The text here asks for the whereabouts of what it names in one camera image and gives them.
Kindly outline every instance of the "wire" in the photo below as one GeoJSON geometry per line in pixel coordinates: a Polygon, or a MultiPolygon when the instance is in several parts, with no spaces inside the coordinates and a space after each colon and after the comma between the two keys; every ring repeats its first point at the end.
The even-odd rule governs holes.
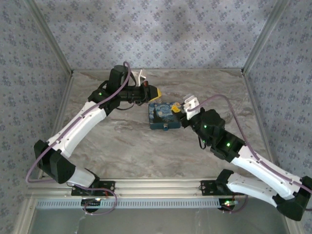
{"type": "Polygon", "coordinates": [[[119,107],[116,107],[116,109],[120,110],[120,111],[126,111],[126,110],[130,110],[134,105],[135,105],[135,103],[133,103],[132,106],[130,106],[128,108],[125,108],[125,109],[122,109],[122,108],[119,108],[119,107]]]}
{"type": "Polygon", "coordinates": [[[216,94],[216,95],[213,95],[212,97],[210,97],[210,98],[204,100],[201,104],[199,104],[199,105],[196,106],[195,108],[188,110],[188,112],[194,111],[194,110],[196,110],[196,109],[202,107],[202,106],[203,106],[204,104],[206,104],[207,102],[210,102],[210,101],[212,101],[212,100],[214,100],[214,99],[216,99],[216,98],[224,98],[224,99],[226,100],[226,102],[227,102],[227,104],[228,104],[228,106],[229,106],[229,108],[230,108],[230,111],[231,111],[232,114],[233,114],[233,117],[234,117],[234,119],[235,119],[235,122],[236,122],[236,124],[237,124],[237,126],[238,126],[238,128],[239,128],[239,131],[240,131],[240,133],[242,134],[243,139],[244,139],[244,141],[246,142],[246,145],[247,145],[247,147],[249,148],[249,150],[252,152],[254,158],[257,159],[257,160],[259,160],[259,163],[260,163],[260,164],[262,164],[266,169],[268,169],[270,172],[272,172],[272,173],[275,174],[276,176],[278,176],[278,177],[280,177],[280,178],[286,180],[286,181],[289,182],[289,183],[293,183],[293,184],[299,186],[300,188],[306,190],[308,193],[312,194],[312,190],[309,189],[308,187],[306,187],[306,186],[304,186],[304,185],[302,185],[302,184],[299,184],[297,181],[293,181],[292,179],[288,178],[287,176],[282,175],[281,173],[277,172],[276,170],[274,170],[273,168],[271,168],[269,165],[267,165],[265,162],[263,162],[262,160],[260,160],[260,158],[258,157],[258,155],[255,153],[254,149],[252,148],[251,144],[248,142],[247,137],[246,137],[246,135],[244,134],[243,129],[242,129],[242,127],[241,127],[241,125],[240,125],[240,123],[239,123],[239,121],[238,121],[238,118],[237,118],[236,114],[235,114],[235,111],[234,111],[234,109],[233,109],[233,106],[231,105],[230,100],[229,100],[225,95],[223,95],[223,94],[216,94]]]}
{"type": "Polygon", "coordinates": [[[83,211],[87,214],[87,215],[107,215],[108,213],[112,212],[116,206],[117,206],[117,196],[116,194],[110,190],[110,189],[105,189],[105,188],[87,188],[87,187],[84,187],[84,186],[81,186],[81,185],[78,185],[78,184],[75,184],[75,186],[81,188],[81,189],[84,189],[84,190],[90,190],[90,191],[105,191],[105,192],[109,192],[110,194],[112,194],[115,198],[115,202],[113,204],[113,206],[111,207],[111,209],[109,209],[108,211],[105,211],[105,212],[101,212],[101,213],[90,213],[90,212],[87,212],[87,206],[89,205],[89,202],[87,202],[86,204],[84,204],[83,206],[83,211]]]}
{"type": "Polygon", "coordinates": [[[202,146],[200,137],[198,137],[198,142],[199,142],[200,148],[201,148],[202,150],[204,150],[204,149],[206,148],[207,144],[204,143],[204,146],[202,146]]]}
{"type": "Polygon", "coordinates": [[[123,65],[127,65],[128,67],[128,74],[127,74],[127,78],[125,79],[124,83],[109,97],[107,97],[106,99],[104,99],[103,101],[100,101],[99,103],[95,104],[94,106],[90,107],[88,110],[86,110],[84,113],[82,113],[81,116],[79,116],[77,119],[75,119],[75,121],[68,127],[66,128],[62,134],[59,135],[59,137],[57,138],[57,140],[55,142],[53,142],[51,145],[48,146],[48,148],[46,148],[40,155],[39,157],[35,160],[34,164],[30,167],[29,171],[27,172],[26,175],[26,182],[27,183],[47,183],[47,182],[53,182],[53,179],[47,179],[47,180],[42,180],[42,179],[34,179],[34,180],[29,180],[30,174],[33,172],[34,168],[36,167],[36,165],[40,162],[40,160],[46,155],[46,153],[51,150],[57,143],[57,141],[61,141],[62,138],[81,120],[83,119],[90,111],[92,111],[93,109],[97,108],[98,106],[102,105],[103,103],[111,100],[113,97],[115,97],[127,84],[127,82],[130,79],[130,74],[131,74],[131,67],[130,64],[128,62],[124,62],[123,65]]]}
{"type": "Polygon", "coordinates": [[[238,208],[237,210],[235,210],[235,211],[231,211],[231,209],[229,209],[229,208],[226,207],[226,206],[221,206],[221,207],[223,207],[223,208],[229,210],[229,211],[224,211],[224,212],[227,212],[227,213],[232,214],[232,213],[238,213],[238,212],[242,211],[242,210],[246,207],[247,203],[248,203],[248,195],[245,196],[245,200],[244,200],[243,205],[242,205],[241,207],[239,207],[239,208],[238,208]]]}

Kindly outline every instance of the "black joint housing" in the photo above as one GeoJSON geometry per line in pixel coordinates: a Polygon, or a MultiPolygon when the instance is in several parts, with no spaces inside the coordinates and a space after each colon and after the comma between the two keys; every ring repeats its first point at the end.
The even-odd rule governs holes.
{"type": "Polygon", "coordinates": [[[218,190],[224,194],[229,194],[232,192],[227,186],[227,184],[229,182],[229,177],[232,174],[234,174],[233,171],[223,169],[222,172],[219,174],[218,178],[215,180],[215,183],[216,183],[218,190]]]}
{"type": "Polygon", "coordinates": [[[221,160],[231,162],[235,157],[239,157],[239,150],[245,145],[245,142],[229,133],[226,130],[222,130],[222,135],[215,145],[210,149],[215,156],[221,160]]]}
{"type": "MultiPolygon", "coordinates": [[[[49,145],[42,140],[37,141],[34,145],[36,158],[38,158],[48,146],[49,145]]],[[[55,151],[54,149],[50,149],[46,153],[39,161],[38,167],[59,184],[68,181],[75,172],[75,165],[64,158],[59,151],[55,151]]]]}
{"type": "Polygon", "coordinates": [[[193,129],[194,132],[199,136],[200,139],[205,140],[207,142],[207,146],[210,146],[209,141],[207,140],[207,137],[205,133],[201,130],[202,125],[202,115],[205,113],[205,109],[203,107],[200,108],[200,113],[193,116],[189,120],[189,125],[193,129]]]}
{"type": "Polygon", "coordinates": [[[109,80],[106,86],[108,93],[114,93],[126,80],[128,68],[123,65],[116,65],[110,72],[109,80]]]}

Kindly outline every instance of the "mounting bracket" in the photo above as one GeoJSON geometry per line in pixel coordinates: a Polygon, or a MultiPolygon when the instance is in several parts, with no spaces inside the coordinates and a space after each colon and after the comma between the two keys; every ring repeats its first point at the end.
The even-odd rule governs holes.
{"type": "MultiPolygon", "coordinates": [[[[115,181],[109,180],[109,181],[105,181],[105,180],[101,180],[98,182],[97,188],[104,188],[104,189],[109,189],[112,190],[113,192],[115,191],[115,181]]],[[[94,191],[90,191],[90,190],[84,190],[81,189],[77,186],[73,186],[72,188],[72,196],[113,196],[110,193],[106,193],[105,191],[101,191],[101,190],[94,190],[94,191]]]]}
{"type": "Polygon", "coordinates": [[[217,186],[215,180],[202,180],[200,182],[199,190],[201,190],[202,196],[220,196],[220,195],[237,195],[238,193],[233,193],[231,190],[221,189],[217,186]]]}

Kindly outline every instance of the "yellow object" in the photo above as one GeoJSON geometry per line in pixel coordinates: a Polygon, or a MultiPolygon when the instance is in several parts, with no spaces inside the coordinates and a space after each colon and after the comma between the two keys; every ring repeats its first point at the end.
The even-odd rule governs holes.
{"type": "Polygon", "coordinates": [[[150,101],[154,101],[154,100],[156,100],[157,98],[160,98],[161,97],[161,91],[157,88],[157,97],[156,98],[153,98],[153,99],[151,99],[150,101]]]}
{"type": "Polygon", "coordinates": [[[173,111],[175,113],[179,113],[181,110],[180,110],[180,108],[178,106],[180,106],[180,103],[178,103],[178,105],[177,105],[177,103],[172,105],[171,111],[173,111]]]}

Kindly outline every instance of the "blue box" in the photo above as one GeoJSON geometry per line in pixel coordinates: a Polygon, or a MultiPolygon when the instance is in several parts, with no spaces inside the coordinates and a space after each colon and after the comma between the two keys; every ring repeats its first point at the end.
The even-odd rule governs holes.
{"type": "Polygon", "coordinates": [[[172,105],[178,102],[165,102],[165,103],[151,103],[149,108],[149,122],[152,130],[162,129],[167,131],[169,129],[180,128],[180,121],[172,114],[172,105]]]}

